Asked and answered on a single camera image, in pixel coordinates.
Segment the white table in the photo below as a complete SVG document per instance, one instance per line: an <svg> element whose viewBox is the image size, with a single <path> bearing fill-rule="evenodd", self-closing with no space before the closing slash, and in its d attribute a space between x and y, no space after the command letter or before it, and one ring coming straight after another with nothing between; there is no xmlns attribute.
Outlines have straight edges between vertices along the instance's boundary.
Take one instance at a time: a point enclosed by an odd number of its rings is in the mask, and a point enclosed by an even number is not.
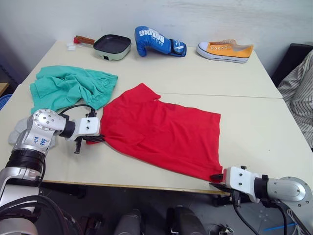
<svg viewBox="0 0 313 235"><path fill-rule="evenodd" d="M113 98L121 90L115 89ZM246 165L248 170L273 178L295 176L313 186L313 154L279 98L251 98L188 94L160 94L161 100L222 114L220 163L223 167ZM12 146L6 141L15 123L32 108L28 85L19 85L0 111L0 165L5 166ZM85 108L70 110L71 118L81 118ZM207 181L174 173L118 153L105 143L82 144L58 137L57 146L46 158L45 181L135 188L157 188L219 193Z"/></svg>
<svg viewBox="0 0 313 235"><path fill-rule="evenodd" d="M205 59L194 47L188 47L187 55L181 58L155 51L148 51L146 57L140 57L132 45L130 53L122 60L107 61L96 55L93 48L69 51L66 43L56 42L23 84L33 83L40 68L51 65L70 65L116 74L116 88L122 91L143 82L157 93L282 97L255 52L246 63L239 64Z"/></svg>

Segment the yellow sneaker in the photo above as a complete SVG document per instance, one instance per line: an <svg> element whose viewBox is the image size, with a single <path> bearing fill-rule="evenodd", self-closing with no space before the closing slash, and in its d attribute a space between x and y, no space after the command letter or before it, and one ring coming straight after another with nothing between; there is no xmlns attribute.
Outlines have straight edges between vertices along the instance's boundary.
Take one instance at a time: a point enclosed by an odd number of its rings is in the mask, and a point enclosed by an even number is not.
<svg viewBox="0 0 313 235"><path fill-rule="evenodd" d="M220 42L201 42L197 53L210 60L245 63L253 51L253 45L238 45L233 39Z"/></svg>

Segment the blue boxing glove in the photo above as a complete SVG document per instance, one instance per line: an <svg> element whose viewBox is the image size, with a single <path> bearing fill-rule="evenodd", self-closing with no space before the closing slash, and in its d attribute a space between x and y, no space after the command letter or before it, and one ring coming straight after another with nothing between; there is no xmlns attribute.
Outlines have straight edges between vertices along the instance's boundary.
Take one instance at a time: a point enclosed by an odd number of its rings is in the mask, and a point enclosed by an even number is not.
<svg viewBox="0 0 313 235"><path fill-rule="evenodd" d="M135 29L135 39L137 51L140 56L146 56L145 47L152 47L164 54L178 57L186 55L187 47L185 43L174 39L167 39L154 29L146 26L138 26Z"/></svg>

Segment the floor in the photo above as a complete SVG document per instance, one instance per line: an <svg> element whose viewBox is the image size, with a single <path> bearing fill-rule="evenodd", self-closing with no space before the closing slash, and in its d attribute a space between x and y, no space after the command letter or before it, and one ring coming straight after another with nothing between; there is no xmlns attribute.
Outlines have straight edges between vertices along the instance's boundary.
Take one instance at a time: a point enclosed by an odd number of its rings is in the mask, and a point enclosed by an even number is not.
<svg viewBox="0 0 313 235"><path fill-rule="evenodd" d="M75 219L90 213L101 213L105 222L97 235L112 235L120 217L133 208L138 208L146 221L147 235L164 235L165 217L168 207L182 205L190 208L209 230L214 224L229 225L236 235L251 235L252 232L238 218L231 206L212 206L212 196L200 193L149 190L135 188L87 187L86 196L76 196L44 189L44 195L54 200L59 207L69 212ZM283 230L264 232L266 228L283 225L281 213L277 209L267 209L262 204L246 203L240 208L246 220L261 235L282 235ZM55 235L56 226L44 212L36 222L39 234ZM210 235L215 235L216 226Z"/></svg>

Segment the white wall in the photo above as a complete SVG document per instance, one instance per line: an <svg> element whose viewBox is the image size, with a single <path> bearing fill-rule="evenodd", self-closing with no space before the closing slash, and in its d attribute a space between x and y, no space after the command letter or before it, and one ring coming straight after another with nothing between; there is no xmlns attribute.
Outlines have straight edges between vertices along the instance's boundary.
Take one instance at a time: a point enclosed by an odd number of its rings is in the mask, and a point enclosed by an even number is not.
<svg viewBox="0 0 313 235"><path fill-rule="evenodd" d="M271 75L290 43L313 41L312 14L312 0L0 0L0 43L31 71L55 40L113 33L134 43L146 25L193 47L253 43Z"/></svg>

